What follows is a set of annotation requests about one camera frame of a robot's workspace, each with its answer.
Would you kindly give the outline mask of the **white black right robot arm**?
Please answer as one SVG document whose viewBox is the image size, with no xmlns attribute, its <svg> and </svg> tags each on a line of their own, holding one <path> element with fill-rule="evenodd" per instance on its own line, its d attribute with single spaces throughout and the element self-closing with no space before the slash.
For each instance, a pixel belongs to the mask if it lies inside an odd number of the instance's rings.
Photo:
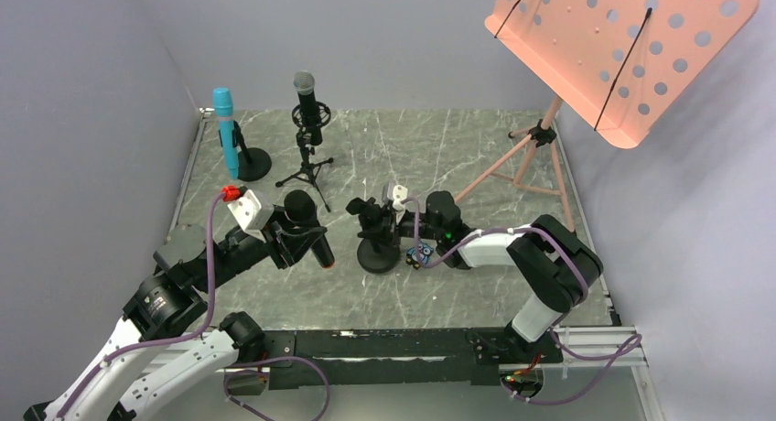
<svg viewBox="0 0 776 421">
<path fill-rule="evenodd" d="M 401 185 L 387 186 L 382 200 L 354 198 L 346 211 L 361 226 L 357 260 L 369 273 L 385 274 L 400 261 L 416 270 L 516 268 L 532 293 L 505 331 L 528 343 L 585 302 L 604 272 L 598 255 L 549 214 L 523 226 L 478 229 L 462 220 L 450 192 L 420 202 Z"/>
</svg>

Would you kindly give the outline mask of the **black round-base mic stand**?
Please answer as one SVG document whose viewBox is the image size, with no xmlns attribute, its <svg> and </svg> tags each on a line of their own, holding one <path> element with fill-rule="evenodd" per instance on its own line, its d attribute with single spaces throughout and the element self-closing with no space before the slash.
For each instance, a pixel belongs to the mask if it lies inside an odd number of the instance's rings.
<svg viewBox="0 0 776 421">
<path fill-rule="evenodd" d="M 242 128 L 233 122 L 233 140 L 237 149 L 238 177 L 240 181 L 254 182 L 265 177 L 272 168 L 269 154 L 259 147 L 249 147 L 244 139 Z"/>
</svg>

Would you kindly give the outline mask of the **black microphone silver head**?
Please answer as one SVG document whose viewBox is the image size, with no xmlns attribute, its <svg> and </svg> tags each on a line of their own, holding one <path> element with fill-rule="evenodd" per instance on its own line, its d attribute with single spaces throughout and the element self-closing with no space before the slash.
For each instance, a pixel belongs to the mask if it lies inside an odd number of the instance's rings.
<svg viewBox="0 0 776 421">
<path fill-rule="evenodd" d="M 310 134 L 310 144 L 319 146 L 322 141 L 323 119 L 314 93 L 315 78 L 306 70 L 294 75 L 293 85 L 299 100 L 299 126 Z"/>
</svg>

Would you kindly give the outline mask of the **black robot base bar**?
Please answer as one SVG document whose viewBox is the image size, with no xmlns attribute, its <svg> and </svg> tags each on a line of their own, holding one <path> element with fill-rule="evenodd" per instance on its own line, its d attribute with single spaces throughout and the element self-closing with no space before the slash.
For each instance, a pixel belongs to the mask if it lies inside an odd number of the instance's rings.
<svg viewBox="0 0 776 421">
<path fill-rule="evenodd" d="M 563 356 L 552 339 L 518 340 L 501 327 L 464 329 L 268 330 L 238 342 L 238 364 L 274 361 L 272 390 L 319 382 L 307 359 L 332 385 L 469 383 L 497 385 L 502 374 L 557 364 Z"/>
</svg>

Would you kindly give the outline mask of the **black microphone orange end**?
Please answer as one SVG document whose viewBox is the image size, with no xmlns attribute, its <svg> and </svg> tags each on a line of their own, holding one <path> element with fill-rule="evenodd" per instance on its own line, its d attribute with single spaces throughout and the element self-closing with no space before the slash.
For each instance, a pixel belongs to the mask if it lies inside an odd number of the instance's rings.
<svg viewBox="0 0 776 421">
<path fill-rule="evenodd" d="M 322 228 L 318 220 L 317 206 L 312 198 L 301 189 L 289 192 L 284 198 L 286 217 L 295 226 L 306 229 Z M 335 264 L 335 256 L 330 248 L 324 232 L 318 234 L 318 239 L 311 245 L 311 250 L 323 268 L 331 268 Z"/>
</svg>

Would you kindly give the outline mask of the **blue toy microphone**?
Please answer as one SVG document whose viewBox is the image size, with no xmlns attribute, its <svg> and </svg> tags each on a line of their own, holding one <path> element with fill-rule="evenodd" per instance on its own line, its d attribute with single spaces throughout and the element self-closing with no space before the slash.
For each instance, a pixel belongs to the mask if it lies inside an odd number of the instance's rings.
<svg viewBox="0 0 776 421">
<path fill-rule="evenodd" d="M 233 101 L 228 88 L 215 88 L 212 91 L 213 109 L 219 124 L 219 137 L 224 162 L 233 179 L 239 177 L 239 157 L 234 136 Z"/>
</svg>

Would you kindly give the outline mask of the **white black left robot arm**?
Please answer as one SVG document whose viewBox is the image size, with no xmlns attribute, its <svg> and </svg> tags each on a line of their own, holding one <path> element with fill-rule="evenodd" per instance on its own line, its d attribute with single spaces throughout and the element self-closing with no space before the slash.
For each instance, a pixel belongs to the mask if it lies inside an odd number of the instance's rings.
<svg viewBox="0 0 776 421">
<path fill-rule="evenodd" d="M 223 240 L 212 223 L 176 228 L 154 255 L 156 271 L 124 305 L 112 334 L 59 397 L 30 406 L 26 420 L 141 420 L 206 373 L 266 353 L 264 334 L 245 313 L 227 317 L 212 335 L 215 291 L 264 259 L 279 269 L 312 253 L 334 264 L 317 218 L 270 210 L 234 214 Z"/>
</svg>

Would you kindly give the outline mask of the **black round-base phone stand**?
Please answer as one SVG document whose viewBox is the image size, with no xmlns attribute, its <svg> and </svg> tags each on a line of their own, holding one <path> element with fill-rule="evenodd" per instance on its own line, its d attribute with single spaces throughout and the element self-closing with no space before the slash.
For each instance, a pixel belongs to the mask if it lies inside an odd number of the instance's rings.
<svg viewBox="0 0 776 421">
<path fill-rule="evenodd" d="M 346 206 L 347 213 L 355 215 L 361 227 L 361 230 L 357 233 L 357 236 L 361 238 L 361 242 L 357 248 L 356 257 L 358 263 L 366 272 L 374 275 L 384 275 L 392 271 L 401 259 L 399 244 L 392 243 L 392 227 L 363 227 L 363 208 L 368 203 L 378 204 L 374 197 L 368 200 L 354 198 Z"/>
</svg>

